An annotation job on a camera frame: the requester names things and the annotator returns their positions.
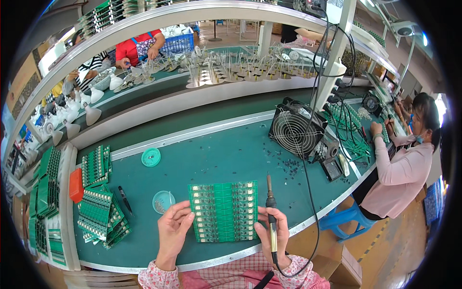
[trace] woman in pink shirt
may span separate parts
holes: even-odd
[[[432,97],[420,93],[413,100],[413,110],[412,135],[394,136],[394,119],[385,121],[387,133],[396,146],[391,160],[382,139],[381,124],[373,122],[371,125],[378,180],[369,188],[361,184],[353,192],[362,213],[370,220],[399,216],[427,180],[432,155],[440,141],[438,109]]]
[[[144,289],[179,288],[176,257],[180,253],[186,232],[194,220],[189,201],[172,205],[157,222],[159,228],[159,252],[147,269],[141,270],[138,281]],[[294,275],[308,262],[295,255],[286,255],[289,240],[289,228],[286,215],[278,209],[258,207],[258,220],[268,224],[268,213],[274,215],[277,222],[278,263],[286,275]],[[251,289],[256,288],[262,279],[268,276],[268,289],[329,289],[330,284],[312,271],[310,262],[305,269],[292,278],[284,277],[275,267],[271,257],[269,231],[263,225],[254,223],[260,237],[263,251],[251,256],[211,268],[188,271],[182,274],[182,287],[185,289]]]

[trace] black hair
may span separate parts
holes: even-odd
[[[72,36],[72,45],[75,45],[75,41],[77,40],[77,36],[82,34],[83,29],[77,30],[74,35]]]
[[[414,112],[422,112],[422,123],[426,129],[432,130],[432,145],[435,147],[433,152],[439,146],[441,138],[441,129],[439,123],[439,112],[435,99],[425,92],[419,93],[412,101]]]

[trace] black strap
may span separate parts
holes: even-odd
[[[274,276],[274,272],[271,270],[270,272],[268,272],[268,274],[266,274],[263,279],[254,287],[254,289],[263,289],[265,288],[266,284],[269,283],[269,281],[271,280],[271,278],[273,278]]]

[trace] teal plastic dish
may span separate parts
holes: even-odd
[[[161,215],[173,204],[176,204],[175,197],[168,191],[160,191],[152,198],[152,207]]]
[[[156,166],[160,162],[160,151],[157,148],[148,148],[142,154],[141,162],[146,167]]]

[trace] orange box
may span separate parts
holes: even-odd
[[[74,201],[74,203],[80,202],[84,197],[81,168],[73,171],[69,177],[69,197]]]

